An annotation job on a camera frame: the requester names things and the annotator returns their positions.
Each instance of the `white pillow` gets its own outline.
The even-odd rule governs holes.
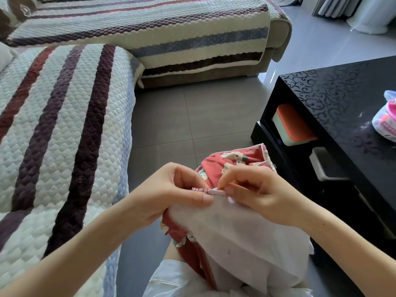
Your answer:
[[[17,53],[7,45],[0,43],[0,72],[17,56]]]

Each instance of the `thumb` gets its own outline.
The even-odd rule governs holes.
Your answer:
[[[194,207],[207,207],[213,203],[213,196],[202,192],[176,188],[172,192],[171,203],[178,203]]]
[[[256,209],[259,205],[259,194],[250,191],[235,183],[229,183],[224,187],[225,192],[232,199],[243,203],[252,209]]]

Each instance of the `person's left hand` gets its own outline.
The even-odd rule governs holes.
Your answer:
[[[157,170],[123,200],[133,207],[135,219],[145,227],[174,203],[207,207],[213,202],[211,195],[190,189],[208,185],[194,170],[183,165],[168,163]]]

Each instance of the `coffee table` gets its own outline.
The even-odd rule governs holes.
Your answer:
[[[251,139],[265,143],[294,187],[395,257],[396,144],[371,125],[388,89],[396,90],[396,56],[281,75]],[[294,106],[318,140],[282,143],[272,117],[283,103]],[[320,182],[309,160],[315,146],[324,146],[351,181]],[[383,224],[393,233],[387,239]]]

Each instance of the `forearm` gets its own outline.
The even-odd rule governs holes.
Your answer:
[[[104,211],[0,296],[73,296],[110,254],[139,227],[134,210],[123,201]]]
[[[396,261],[329,211],[312,204],[299,227],[335,260],[365,296],[396,294]]]

